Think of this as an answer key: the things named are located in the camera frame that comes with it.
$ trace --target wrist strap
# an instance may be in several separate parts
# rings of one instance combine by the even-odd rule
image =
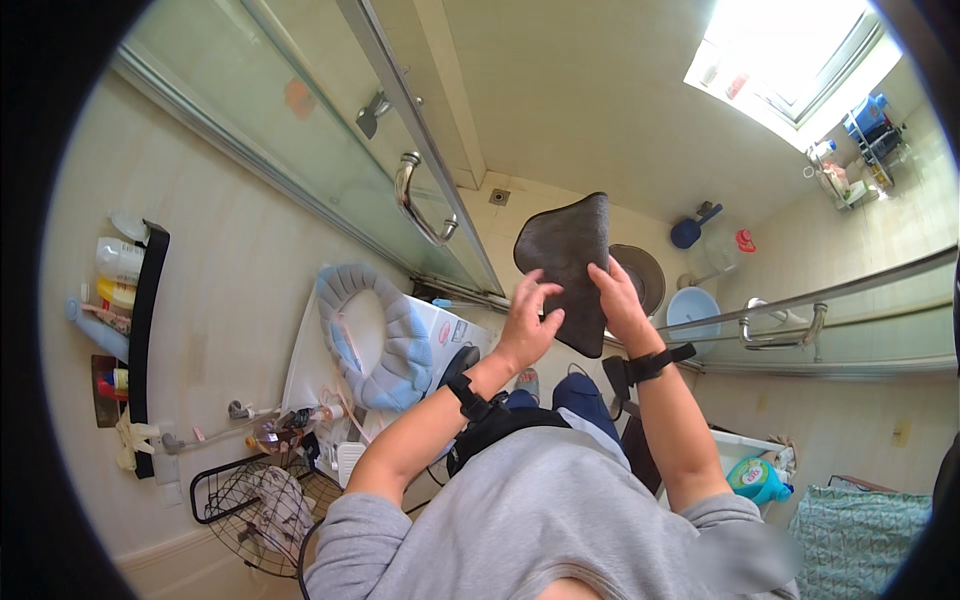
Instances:
[[[460,400],[460,414],[470,422],[478,422],[490,413],[493,406],[470,389],[471,383],[473,381],[469,377],[463,373],[458,373],[446,384],[446,387],[450,388],[450,392],[453,392]]]
[[[616,397],[626,399],[630,397],[630,386],[659,377],[663,368],[670,363],[692,358],[696,353],[697,350],[692,344],[684,344],[679,348],[666,349],[660,354],[652,353],[632,361],[625,361],[622,356],[611,356],[604,359],[603,370]]]

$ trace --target hand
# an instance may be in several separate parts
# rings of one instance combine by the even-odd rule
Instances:
[[[630,358],[663,351],[666,346],[647,320],[630,276],[612,256],[609,263],[609,274],[593,263],[587,265],[587,274],[600,290],[600,307],[607,316],[607,329],[623,343]]]
[[[540,322],[540,307],[547,296],[560,294],[564,288],[556,283],[537,281],[543,276],[543,269],[528,273],[516,285],[514,300],[507,313],[507,322],[503,326],[500,343],[492,354],[499,356],[510,366],[514,375],[536,363],[550,349],[553,336],[560,325],[564,324],[564,310],[554,310],[543,322]]]

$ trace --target blue jeans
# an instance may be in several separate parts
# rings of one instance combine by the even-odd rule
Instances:
[[[503,405],[511,410],[537,408],[537,401],[526,390],[513,390]],[[601,431],[623,448],[620,436],[616,433],[616,427],[610,420],[610,411],[607,410],[607,405],[600,396],[600,390],[586,375],[572,372],[553,389],[553,410],[561,407],[600,427]]]

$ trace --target gray sweatshirt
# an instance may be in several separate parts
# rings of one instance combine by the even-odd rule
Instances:
[[[416,523],[364,493],[330,505],[310,597],[535,598],[562,577],[604,598],[718,597],[687,568],[689,542],[720,523],[760,522],[732,493],[675,515],[589,434],[517,431],[470,459]],[[775,590],[799,597],[796,584]]]

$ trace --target toilet seat cover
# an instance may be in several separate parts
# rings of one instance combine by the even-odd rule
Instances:
[[[352,352],[334,322],[353,296],[372,290],[386,317],[387,340],[369,376],[351,360]],[[327,349],[361,408],[403,412],[419,402],[430,385],[433,356],[426,327],[396,286],[373,267],[344,264],[317,275],[317,308]]]

